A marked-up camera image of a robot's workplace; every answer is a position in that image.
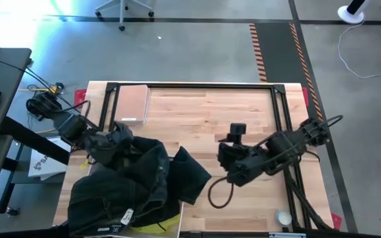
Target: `clothing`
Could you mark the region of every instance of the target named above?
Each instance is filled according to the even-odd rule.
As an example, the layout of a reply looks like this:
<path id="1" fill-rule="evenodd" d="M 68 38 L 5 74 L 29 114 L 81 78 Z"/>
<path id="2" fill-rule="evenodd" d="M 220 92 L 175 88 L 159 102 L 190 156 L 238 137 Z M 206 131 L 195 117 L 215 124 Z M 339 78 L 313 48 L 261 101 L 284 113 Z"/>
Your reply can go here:
<path id="1" fill-rule="evenodd" d="M 130 146 L 122 148 L 106 163 L 112 165 L 109 169 L 73 185 L 68 208 L 71 234 L 112 222 L 121 231 L 130 224 L 142 227 L 173 218 L 180 212 L 179 199 L 194 204 L 211 178 L 183 147 L 172 162 L 156 139 L 135 136 Z M 129 165 L 122 166 L 126 160 Z M 127 210 L 133 214 L 122 223 Z"/>
<path id="2" fill-rule="evenodd" d="M 132 231 L 137 231 L 140 233 L 149 233 L 149 234 L 161 234 L 170 231 L 170 229 L 179 224 L 180 222 L 180 214 L 175 215 L 174 217 L 167 219 L 165 221 L 161 221 L 159 223 L 155 223 L 152 225 L 146 225 L 143 227 L 131 227 Z"/>

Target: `wooden tabletop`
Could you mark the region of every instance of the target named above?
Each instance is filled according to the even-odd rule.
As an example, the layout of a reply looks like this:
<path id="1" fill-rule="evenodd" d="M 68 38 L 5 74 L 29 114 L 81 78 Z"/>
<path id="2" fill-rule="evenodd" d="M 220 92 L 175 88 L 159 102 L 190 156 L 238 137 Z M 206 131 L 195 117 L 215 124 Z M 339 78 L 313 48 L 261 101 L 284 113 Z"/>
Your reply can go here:
<path id="1" fill-rule="evenodd" d="M 87 88 L 86 100 L 90 100 L 92 105 L 88 119 L 95 124 L 99 123 L 107 83 L 90 81 Z M 304 96 L 300 84 L 285 84 L 285 88 L 292 127 L 296 129 L 308 117 Z M 113 94 L 105 128 L 108 128 Z M 226 175 L 217 162 L 216 154 L 217 141 L 226 137 L 230 123 L 247 124 L 247 135 L 243 136 L 242 142 L 248 145 L 256 144 L 276 131 L 270 92 L 262 89 L 152 88 L 149 103 L 146 123 L 130 126 L 133 133 L 159 139 L 172 156 L 179 146 L 183 146 L 212 175 L 196 204 L 185 204 L 181 231 L 281 231 L 276 224 L 275 213 L 289 211 L 282 173 L 272 177 L 262 174 L 241 188 L 235 186 L 232 201 L 224 209 L 213 208 L 207 199 L 208 187 Z M 67 219 L 71 187 L 89 172 L 88 167 L 80 167 L 85 156 L 84 151 L 76 151 L 70 157 L 54 225 Z M 319 161 L 306 153 L 300 167 L 307 199 L 323 220 L 332 225 Z M 221 182 L 216 185 L 212 193 L 214 203 L 223 204 L 229 192 L 230 184 Z M 298 220 L 303 225 L 300 204 L 297 200 L 295 203 Z"/>

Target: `notebook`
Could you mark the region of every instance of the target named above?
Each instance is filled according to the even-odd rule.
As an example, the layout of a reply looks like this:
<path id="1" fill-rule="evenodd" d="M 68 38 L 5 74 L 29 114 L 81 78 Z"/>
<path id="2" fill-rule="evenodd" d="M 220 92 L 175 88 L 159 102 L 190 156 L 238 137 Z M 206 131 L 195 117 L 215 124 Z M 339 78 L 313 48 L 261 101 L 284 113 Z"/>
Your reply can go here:
<path id="1" fill-rule="evenodd" d="M 150 96 L 147 85 L 121 86 L 114 120 L 132 125 L 145 123 Z"/>

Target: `yellow tag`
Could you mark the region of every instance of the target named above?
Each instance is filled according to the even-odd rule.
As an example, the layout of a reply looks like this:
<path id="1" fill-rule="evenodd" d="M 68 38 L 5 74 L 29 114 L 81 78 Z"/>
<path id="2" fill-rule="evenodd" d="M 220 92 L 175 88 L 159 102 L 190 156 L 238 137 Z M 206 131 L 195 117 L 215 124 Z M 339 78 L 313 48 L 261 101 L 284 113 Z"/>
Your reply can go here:
<path id="1" fill-rule="evenodd" d="M 89 159 L 86 159 L 83 164 L 80 165 L 80 169 L 84 169 L 89 166 Z"/>

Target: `gray floor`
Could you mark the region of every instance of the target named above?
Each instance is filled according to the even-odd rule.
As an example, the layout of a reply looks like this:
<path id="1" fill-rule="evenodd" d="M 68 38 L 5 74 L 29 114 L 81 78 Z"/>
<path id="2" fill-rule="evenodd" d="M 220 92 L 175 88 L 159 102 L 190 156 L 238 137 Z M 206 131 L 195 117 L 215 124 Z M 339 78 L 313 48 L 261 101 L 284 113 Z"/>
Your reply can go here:
<path id="1" fill-rule="evenodd" d="M 93 16 L 105 0 L 0 0 L 0 46 L 31 48 L 33 70 L 61 81 L 73 101 L 75 89 L 90 80 L 133 81 L 258 81 L 247 24 L 116 23 L 31 20 L 41 15 Z M 201 19 L 291 19 L 287 0 L 152 0 L 157 17 Z M 337 8 L 349 1 L 295 0 L 298 15 L 308 20 L 336 20 Z M 368 20 L 381 20 L 381 1 L 372 0 Z M 116 17 L 118 9 L 103 12 Z M 131 5 L 128 16 L 146 12 Z M 381 234 L 381 77 L 357 79 L 339 61 L 337 41 L 347 26 L 302 27 L 326 116 L 343 114 L 332 136 L 359 232 Z M 361 26 L 345 35 L 342 49 L 349 65 L 361 75 L 381 73 L 381 26 Z M 21 87 L 37 83 L 24 76 Z M 17 93 L 9 116 L 27 125 L 24 103 Z M 33 123 L 33 130 L 50 128 Z M 12 146 L 10 156 L 15 154 Z M 327 154 L 319 148 L 331 211 L 342 208 Z M 0 175 L 0 196 L 7 174 Z M 10 206 L 22 215 L 0 215 L 0 231 L 50 227 L 60 185 L 16 186 Z"/>

